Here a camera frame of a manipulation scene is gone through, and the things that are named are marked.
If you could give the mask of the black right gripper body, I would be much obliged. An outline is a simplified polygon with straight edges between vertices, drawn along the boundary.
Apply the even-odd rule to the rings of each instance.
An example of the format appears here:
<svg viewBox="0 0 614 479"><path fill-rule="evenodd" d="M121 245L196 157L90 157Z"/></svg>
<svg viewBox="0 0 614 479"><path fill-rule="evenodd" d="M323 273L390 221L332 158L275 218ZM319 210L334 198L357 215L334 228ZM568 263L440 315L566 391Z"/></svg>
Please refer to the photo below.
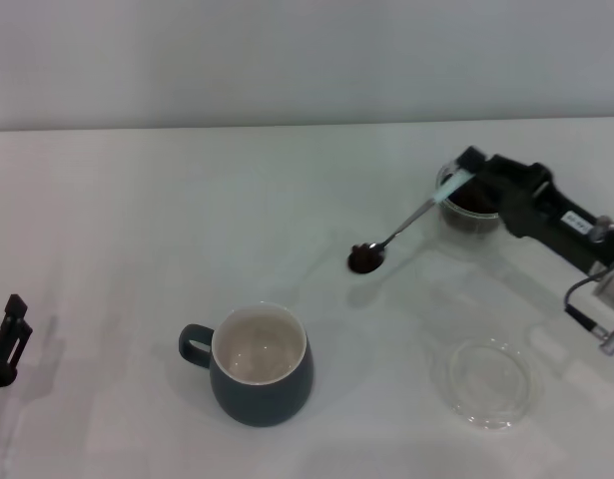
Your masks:
<svg viewBox="0 0 614 479"><path fill-rule="evenodd" d="M531 195L523 234L538 240L586 275L614 265L614 233L591 239L597 219L545 182Z"/></svg>

